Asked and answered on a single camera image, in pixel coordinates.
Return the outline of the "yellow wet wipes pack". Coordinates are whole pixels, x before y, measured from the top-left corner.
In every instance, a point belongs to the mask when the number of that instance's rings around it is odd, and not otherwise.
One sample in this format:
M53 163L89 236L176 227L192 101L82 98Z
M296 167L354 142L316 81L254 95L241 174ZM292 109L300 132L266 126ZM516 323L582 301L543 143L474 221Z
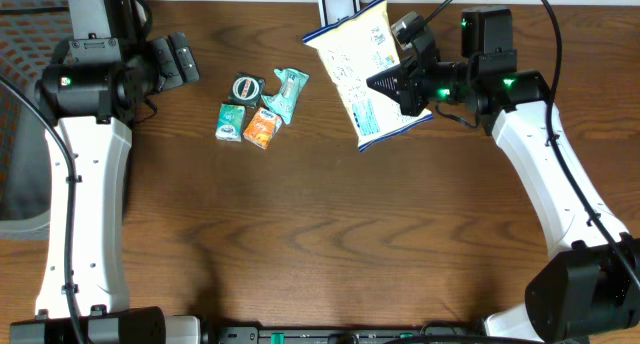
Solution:
M366 80L400 62L391 33L387 0L373 0L356 14L303 37L318 53L354 127L358 150L402 134L433 119L425 109L417 116L369 88Z

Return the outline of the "teal snack packet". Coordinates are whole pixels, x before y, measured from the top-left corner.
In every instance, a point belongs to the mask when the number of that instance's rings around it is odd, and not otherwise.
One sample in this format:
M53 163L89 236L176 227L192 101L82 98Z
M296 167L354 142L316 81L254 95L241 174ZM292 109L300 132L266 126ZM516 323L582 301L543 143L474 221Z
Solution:
M275 69L274 74L281 81L281 87L275 95L262 95L262 100L270 111L290 125L298 98L310 76L293 68Z

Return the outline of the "orange small snack box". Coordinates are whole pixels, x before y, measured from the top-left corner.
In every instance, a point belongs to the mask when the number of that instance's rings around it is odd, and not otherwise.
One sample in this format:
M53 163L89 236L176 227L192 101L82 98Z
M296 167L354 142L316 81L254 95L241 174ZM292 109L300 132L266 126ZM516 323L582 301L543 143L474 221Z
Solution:
M259 108L249 122L243 137L254 145L267 149L283 120L272 111Z

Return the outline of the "dark green round-label packet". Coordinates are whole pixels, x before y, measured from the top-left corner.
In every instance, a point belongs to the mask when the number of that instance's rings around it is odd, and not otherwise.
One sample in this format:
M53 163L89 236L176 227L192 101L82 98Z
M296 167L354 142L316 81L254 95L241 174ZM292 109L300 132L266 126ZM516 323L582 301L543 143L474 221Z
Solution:
M228 99L232 104L257 109L264 87L264 79L246 73L238 73Z

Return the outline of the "teal white small box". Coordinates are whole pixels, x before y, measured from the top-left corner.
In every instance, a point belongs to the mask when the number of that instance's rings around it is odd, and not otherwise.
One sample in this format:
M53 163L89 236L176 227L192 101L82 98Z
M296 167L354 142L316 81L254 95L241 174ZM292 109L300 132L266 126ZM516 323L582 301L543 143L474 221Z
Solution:
M241 105L222 104L215 137L218 140L240 142L246 109Z

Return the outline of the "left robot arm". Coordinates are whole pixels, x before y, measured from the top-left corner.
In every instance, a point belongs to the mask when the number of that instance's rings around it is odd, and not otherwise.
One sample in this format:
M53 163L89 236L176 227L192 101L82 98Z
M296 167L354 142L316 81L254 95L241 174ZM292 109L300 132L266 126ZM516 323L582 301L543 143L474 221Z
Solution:
M122 224L140 105L199 79L186 36L151 39L145 0L68 0L73 35L26 107L45 130L51 169L46 268L14 343L209 343L199 318L132 308Z

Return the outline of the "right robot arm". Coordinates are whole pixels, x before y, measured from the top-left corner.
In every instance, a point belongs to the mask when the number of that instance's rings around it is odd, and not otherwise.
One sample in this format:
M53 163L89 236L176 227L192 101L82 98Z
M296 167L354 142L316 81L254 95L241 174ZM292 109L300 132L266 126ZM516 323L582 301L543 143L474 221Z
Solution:
M518 69L510 10L464 10L458 62L441 59L417 13L391 30L406 56L369 77L368 87L412 116L427 106L465 104L515 168L543 230L549 263L527 285L524 302L488 316L482 332L549 343L636 326L639 241L590 182L542 75Z

